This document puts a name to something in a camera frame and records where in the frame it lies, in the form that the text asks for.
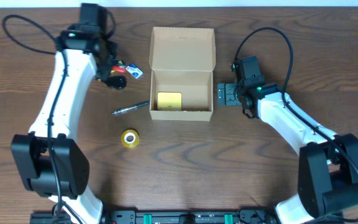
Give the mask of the yellow sticky note pad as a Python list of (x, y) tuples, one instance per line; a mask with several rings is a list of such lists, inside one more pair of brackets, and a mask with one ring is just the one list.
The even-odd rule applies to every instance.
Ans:
[(157, 109), (159, 111), (181, 111), (182, 94), (180, 92), (158, 92)]

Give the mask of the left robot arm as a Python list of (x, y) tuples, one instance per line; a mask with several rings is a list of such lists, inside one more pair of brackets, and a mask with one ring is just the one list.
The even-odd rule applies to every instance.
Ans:
[(11, 152), (24, 188), (54, 202), (39, 223), (109, 223), (109, 210), (90, 190), (90, 164), (76, 143), (86, 93), (93, 80), (121, 90), (126, 78), (111, 75), (117, 65), (112, 14), (83, 3), (80, 19), (53, 39), (55, 68), (42, 108), (27, 134), (17, 134)]

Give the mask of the red black stapler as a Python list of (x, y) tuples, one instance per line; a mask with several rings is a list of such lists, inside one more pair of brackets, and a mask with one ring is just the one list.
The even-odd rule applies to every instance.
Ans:
[(111, 74), (113, 73), (126, 73), (126, 63), (123, 60), (119, 60), (116, 65), (112, 66)]

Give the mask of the brown cardboard box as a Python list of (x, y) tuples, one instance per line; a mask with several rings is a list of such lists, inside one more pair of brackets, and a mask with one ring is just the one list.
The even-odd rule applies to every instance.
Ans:
[[(154, 120), (210, 121), (213, 115), (214, 29), (154, 27), (150, 41), (149, 112)], [(180, 92), (181, 111), (159, 111), (158, 92)]]

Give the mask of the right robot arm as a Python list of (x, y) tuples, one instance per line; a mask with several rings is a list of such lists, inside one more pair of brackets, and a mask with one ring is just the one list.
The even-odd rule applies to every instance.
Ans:
[(299, 157), (297, 193), (275, 206), (279, 223), (305, 223), (358, 205), (358, 139), (338, 135), (308, 116), (275, 84), (267, 84), (256, 57), (235, 59), (234, 83), (218, 84), (218, 103), (242, 106), (250, 119), (275, 129)]

